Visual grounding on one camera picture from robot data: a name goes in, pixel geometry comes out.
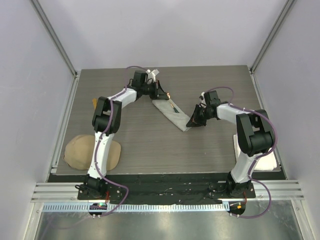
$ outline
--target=yellow object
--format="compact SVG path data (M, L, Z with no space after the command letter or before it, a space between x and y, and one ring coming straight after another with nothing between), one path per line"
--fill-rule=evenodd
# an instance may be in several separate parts
M96 98L92 99L94 110L96 110L97 102L98 102L98 99L96 99Z

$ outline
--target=cable connector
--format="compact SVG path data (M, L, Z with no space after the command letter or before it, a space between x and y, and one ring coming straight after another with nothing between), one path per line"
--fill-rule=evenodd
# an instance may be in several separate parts
M150 70L148 69L147 71L145 71L147 74L148 74L148 80L149 79L152 79L153 82L156 81L156 75L159 73L158 69L155 69L155 70Z

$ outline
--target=gray cloth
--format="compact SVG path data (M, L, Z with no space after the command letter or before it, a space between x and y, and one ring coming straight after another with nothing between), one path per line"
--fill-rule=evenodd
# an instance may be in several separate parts
M190 127L186 127L187 122L190 120L190 117L186 115L171 99L169 100L153 100L153 105L155 105L163 115L166 116L174 125L176 125L181 131L186 132ZM176 113L175 110L170 105L172 104L179 113Z

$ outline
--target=white panel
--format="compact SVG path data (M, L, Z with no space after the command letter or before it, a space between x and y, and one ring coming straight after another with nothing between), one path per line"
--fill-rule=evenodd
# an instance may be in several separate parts
M40 0L77 70L251 66L286 0Z
M72 76L29 1L1 1L0 33L0 235L21 240Z
M256 71L285 170L298 179L319 235L320 1L297 1Z

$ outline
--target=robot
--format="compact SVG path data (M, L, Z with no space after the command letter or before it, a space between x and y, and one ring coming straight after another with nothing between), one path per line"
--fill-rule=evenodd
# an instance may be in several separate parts
M92 162L84 183L76 185L82 195L85 193L88 196L87 199L103 196L106 193L107 184L102 177L107 174L108 153L112 139L120 127L122 108L137 101L142 95L149 95L152 100L169 100L169 94L162 89L159 80L156 79L158 73L158 70L137 70L129 85L121 92L98 99L92 119L95 131ZM216 90L203 92L199 98L201 102L196 104L186 126L206 126L207 120L213 118L236 125L241 153L235 167L227 175L225 192L229 198L243 197L244 192L252 188L251 175L257 164L256 159L266 154L276 143L267 112L260 109L254 114L236 108L229 102L221 102Z

